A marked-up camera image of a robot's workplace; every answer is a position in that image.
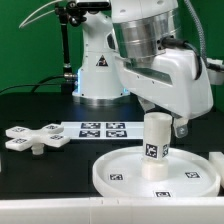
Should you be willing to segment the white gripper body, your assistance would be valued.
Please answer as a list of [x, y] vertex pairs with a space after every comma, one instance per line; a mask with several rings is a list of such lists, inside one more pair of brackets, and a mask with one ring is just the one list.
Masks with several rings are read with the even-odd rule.
[[213, 97], [205, 65], [196, 79], [196, 58], [191, 50], [167, 49], [164, 54], [135, 67], [114, 54], [122, 85], [170, 112], [194, 119], [209, 112]]

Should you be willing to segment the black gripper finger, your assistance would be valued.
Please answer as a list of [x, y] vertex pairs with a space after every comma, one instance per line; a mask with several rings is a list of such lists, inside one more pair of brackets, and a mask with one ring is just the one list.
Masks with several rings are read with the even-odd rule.
[[155, 108], [154, 103], [152, 103], [144, 98], [139, 97], [138, 101], [139, 101], [144, 113], [149, 113], [151, 110], [153, 110]]
[[180, 117], [173, 120], [174, 133], [177, 138], [183, 138], [188, 134], [188, 120]]

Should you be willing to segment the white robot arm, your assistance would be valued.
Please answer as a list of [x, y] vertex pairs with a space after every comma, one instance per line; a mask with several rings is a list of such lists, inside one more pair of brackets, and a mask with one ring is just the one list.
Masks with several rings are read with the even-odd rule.
[[76, 0], [88, 12], [111, 11], [113, 56], [123, 86], [172, 113], [175, 135], [213, 106], [206, 65], [179, 38], [177, 0]]

